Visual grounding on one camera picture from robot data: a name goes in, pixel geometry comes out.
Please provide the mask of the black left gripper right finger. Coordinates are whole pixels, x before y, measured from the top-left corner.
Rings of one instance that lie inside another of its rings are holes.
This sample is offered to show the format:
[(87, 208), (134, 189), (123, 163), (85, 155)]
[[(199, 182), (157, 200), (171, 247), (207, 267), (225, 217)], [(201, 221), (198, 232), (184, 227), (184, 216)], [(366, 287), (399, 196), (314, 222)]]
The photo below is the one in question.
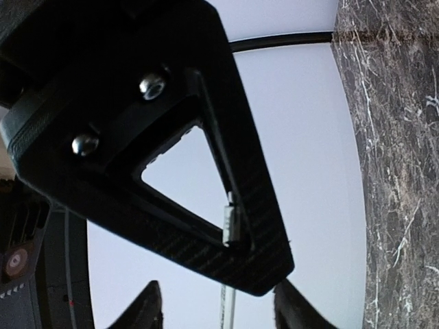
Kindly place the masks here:
[(335, 329), (287, 278), (274, 287), (274, 320), (279, 329)]

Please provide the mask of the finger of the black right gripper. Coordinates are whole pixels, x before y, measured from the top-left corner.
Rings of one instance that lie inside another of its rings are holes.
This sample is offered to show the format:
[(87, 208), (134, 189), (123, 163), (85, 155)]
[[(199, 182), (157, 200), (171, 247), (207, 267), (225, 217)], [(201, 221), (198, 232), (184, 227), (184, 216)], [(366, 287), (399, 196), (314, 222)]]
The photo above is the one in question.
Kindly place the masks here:
[[(208, 1), (2, 1), (1, 135), (19, 179), (121, 238), (261, 296), (294, 269)], [(233, 192), (239, 241), (222, 243)]]

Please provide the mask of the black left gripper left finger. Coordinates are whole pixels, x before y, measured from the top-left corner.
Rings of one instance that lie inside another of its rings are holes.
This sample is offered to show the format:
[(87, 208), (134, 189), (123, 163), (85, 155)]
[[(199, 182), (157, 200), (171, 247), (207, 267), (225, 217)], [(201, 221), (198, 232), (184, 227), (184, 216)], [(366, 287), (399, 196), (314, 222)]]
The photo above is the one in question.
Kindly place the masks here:
[(152, 280), (109, 328), (163, 328), (162, 307), (159, 282)]

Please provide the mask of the white battery cover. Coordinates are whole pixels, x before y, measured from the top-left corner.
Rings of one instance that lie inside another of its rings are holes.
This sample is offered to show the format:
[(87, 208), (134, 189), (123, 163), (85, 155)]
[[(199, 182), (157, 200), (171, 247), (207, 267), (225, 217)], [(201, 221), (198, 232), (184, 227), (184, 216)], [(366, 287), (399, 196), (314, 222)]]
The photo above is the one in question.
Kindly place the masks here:
[[(231, 248), (239, 241), (239, 211), (235, 204), (233, 192), (227, 194), (228, 205), (224, 209), (224, 227), (222, 243)], [(236, 290), (225, 284), (221, 289), (220, 328), (234, 328)]]

